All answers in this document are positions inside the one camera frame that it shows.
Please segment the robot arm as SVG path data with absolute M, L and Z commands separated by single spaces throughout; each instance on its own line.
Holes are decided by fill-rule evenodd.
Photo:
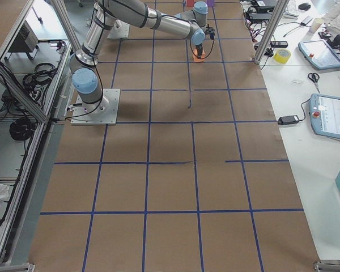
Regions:
M 195 58 L 205 57 L 203 42 L 214 37 L 207 17 L 206 2 L 194 2 L 192 7 L 176 15 L 151 8 L 142 1 L 95 1 L 89 31 L 79 49 L 70 58 L 72 84 L 78 94 L 73 104 L 72 118 L 78 122 L 95 121 L 105 116 L 110 101 L 97 69 L 98 58 L 107 41 L 136 38 L 133 29 L 148 28 L 189 40 L 195 46 Z

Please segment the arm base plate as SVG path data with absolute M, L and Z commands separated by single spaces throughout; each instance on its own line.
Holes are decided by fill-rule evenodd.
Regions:
M 111 40 L 128 39 L 130 24 L 116 20 L 107 38 Z
M 81 105 L 73 110 L 72 125 L 115 125 L 117 122 L 118 105 L 120 101 L 120 89 L 105 88 L 101 103 L 92 105 L 82 102 L 77 95 L 76 103 Z

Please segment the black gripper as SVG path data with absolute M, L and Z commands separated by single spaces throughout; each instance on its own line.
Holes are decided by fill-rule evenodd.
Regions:
M 196 45 L 196 46 L 195 46 L 195 49 L 194 49 L 194 51 L 193 51 L 193 54 L 194 54 L 195 56 L 203 56 L 203 53 L 204 53 L 204 51 L 203 51 L 203 46 L 202 46 L 202 44 Z

